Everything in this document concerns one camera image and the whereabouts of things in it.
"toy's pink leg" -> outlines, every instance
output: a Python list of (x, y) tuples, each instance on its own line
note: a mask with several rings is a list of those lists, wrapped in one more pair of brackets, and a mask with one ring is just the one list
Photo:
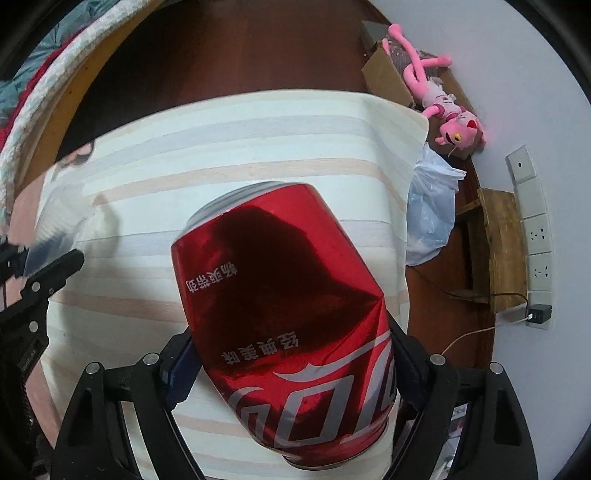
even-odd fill
[(410, 57), (410, 60), (414, 67), (414, 74), (419, 83), (426, 82), (427, 76), (425, 75), (425, 70), (423, 69), (423, 65), (421, 64), (421, 59), (418, 56), (417, 49), (414, 48), (413, 45), (402, 36), (402, 27), (396, 23), (390, 25), (390, 27), (388, 28), (388, 35), (390, 35), (390, 37), (392, 37), (394, 40), (397, 40), (407, 51), (408, 56)]
[[(447, 55), (442, 55), (435, 59), (422, 59), (421, 64), (423, 67), (449, 67), (452, 64), (452, 59)], [(417, 81), (412, 63), (404, 69), (402, 78), (404, 78), (404, 83), (406, 83), (413, 97), (422, 99), (425, 93), (427, 93), (427, 84), (426, 82), (421, 83)]]
[(389, 57), (390, 56), (390, 43), (388, 42), (387, 38), (382, 40), (382, 48), (384, 49), (384, 52), (386, 52)]
[(414, 66), (411, 63), (407, 65), (404, 69), (402, 73), (402, 78), (404, 79), (404, 83), (406, 83), (406, 86), (410, 90), (410, 93), (413, 94), (413, 97), (415, 97), (418, 100), (422, 100), (425, 96), (425, 93), (427, 93), (428, 84), (426, 81), (423, 83), (419, 82), (414, 75)]
[(452, 64), (452, 58), (447, 55), (441, 55), (434, 59), (422, 59), (421, 65), (423, 67), (449, 67)]

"teal fabric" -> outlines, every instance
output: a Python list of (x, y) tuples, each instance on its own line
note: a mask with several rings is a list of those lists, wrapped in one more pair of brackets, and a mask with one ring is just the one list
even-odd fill
[(12, 80), (0, 82), (0, 128), (8, 122), (10, 114), (17, 107), (19, 95), (47, 56), (117, 2), (119, 0), (83, 0), (41, 40)]

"white wall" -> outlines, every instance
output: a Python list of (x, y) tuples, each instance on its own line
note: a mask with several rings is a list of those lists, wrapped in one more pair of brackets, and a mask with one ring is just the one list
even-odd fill
[(512, 191), (505, 156), (527, 145), (554, 242), (555, 327), (497, 330), (530, 427), (540, 480), (568, 460), (591, 421), (591, 106), (566, 65), (504, 0), (372, 0), (417, 48), (446, 53), (483, 121), (482, 187)]

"can lid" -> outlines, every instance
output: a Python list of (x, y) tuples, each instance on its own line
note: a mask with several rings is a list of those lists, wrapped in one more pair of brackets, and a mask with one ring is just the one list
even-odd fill
[(185, 228), (180, 232), (176, 239), (174, 239), (174, 241), (176, 242), (179, 238), (181, 238), (183, 235), (186, 235), (191, 230), (194, 230), (198, 226), (203, 225), (204, 223), (222, 215), (223, 213), (229, 212), (238, 205), (246, 203), (249, 200), (252, 200), (253, 198), (265, 193), (269, 193), (273, 190), (290, 185), (298, 185), (298, 183), (263, 181), (228, 192), (227, 194), (212, 200), (197, 210), (197, 212), (195, 212), (193, 216), (187, 221), (187, 225), (185, 225)]

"wooden board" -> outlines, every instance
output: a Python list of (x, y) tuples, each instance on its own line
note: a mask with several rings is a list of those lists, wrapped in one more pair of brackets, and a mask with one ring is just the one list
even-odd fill
[[(509, 192), (480, 189), (478, 198), (490, 249), (491, 292), (527, 295), (525, 246), (515, 196)], [(494, 297), (491, 311), (502, 312), (523, 302), (518, 296)]]

